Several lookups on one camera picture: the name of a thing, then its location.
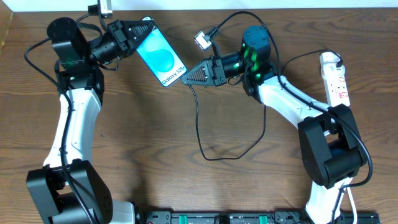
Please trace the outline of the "blue Galaxy smartphone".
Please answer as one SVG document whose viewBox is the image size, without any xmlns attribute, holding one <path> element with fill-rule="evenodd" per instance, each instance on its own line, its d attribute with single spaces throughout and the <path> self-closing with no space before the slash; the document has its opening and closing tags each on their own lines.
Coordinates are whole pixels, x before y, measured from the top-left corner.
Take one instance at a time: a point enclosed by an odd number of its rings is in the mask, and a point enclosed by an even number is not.
<svg viewBox="0 0 398 224">
<path fill-rule="evenodd" d="M 187 72 L 187 67 L 156 25 L 136 52 L 165 88 Z"/>
</svg>

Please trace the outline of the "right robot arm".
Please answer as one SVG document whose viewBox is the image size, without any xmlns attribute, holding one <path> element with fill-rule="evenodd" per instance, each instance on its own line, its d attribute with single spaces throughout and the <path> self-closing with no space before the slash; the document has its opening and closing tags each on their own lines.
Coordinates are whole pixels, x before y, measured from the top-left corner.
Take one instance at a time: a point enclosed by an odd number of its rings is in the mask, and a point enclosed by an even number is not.
<svg viewBox="0 0 398 224">
<path fill-rule="evenodd" d="M 303 165 L 312 180 L 303 219 L 307 223 L 336 223 L 343 196 L 354 187 L 353 178 L 362 166 L 371 164 L 349 107 L 343 59 L 332 50 L 319 51 L 327 98 L 321 102 L 294 87 L 272 62 L 271 53 L 277 47 L 266 27 L 247 28 L 241 48 L 227 55 L 221 55 L 216 33 L 217 28 L 213 28 L 195 36 L 195 42 L 202 49 L 212 49 L 213 55 L 184 75 L 183 84 L 221 86 L 230 78 L 238 78 L 248 96 L 294 125 Z"/>
</svg>

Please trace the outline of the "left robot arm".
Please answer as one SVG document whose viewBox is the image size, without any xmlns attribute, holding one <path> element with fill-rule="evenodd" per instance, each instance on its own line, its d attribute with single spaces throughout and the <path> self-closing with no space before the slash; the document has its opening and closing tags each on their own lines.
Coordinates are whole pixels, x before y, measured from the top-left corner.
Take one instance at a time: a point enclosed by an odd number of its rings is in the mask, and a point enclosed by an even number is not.
<svg viewBox="0 0 398 224">
<path fill-rule="evenodd" d="M 50 152 L 40 169 L 29 171 L 26 185 L 44 223 L 135 223 L 133 203 L 113 199 L 94 169 L 92 143 L 103 104 L 103 71 L 132 55 L 155 22 L 150 17 L 114 21 L 93 40 L 86 40 L 82 29 L 95 25 L 61 17 L 47 27 L 58 55 L 52 83 L 61 111 Z"/>
</svg>

